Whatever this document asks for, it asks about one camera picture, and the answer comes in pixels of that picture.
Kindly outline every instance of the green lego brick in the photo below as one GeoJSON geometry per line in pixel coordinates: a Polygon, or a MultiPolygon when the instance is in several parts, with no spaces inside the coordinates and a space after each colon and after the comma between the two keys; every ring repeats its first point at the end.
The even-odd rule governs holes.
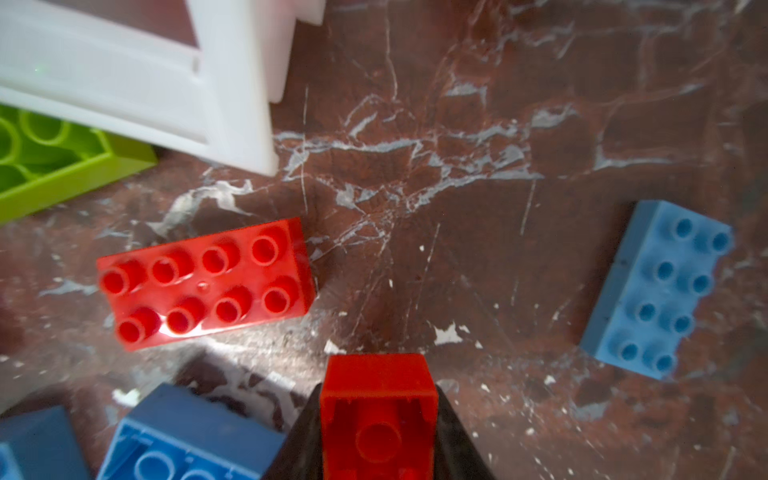
{"type": "Polygon", "coordinates": [[[140,141],[0,105],[0,224],[156,164],[140,141]]]}

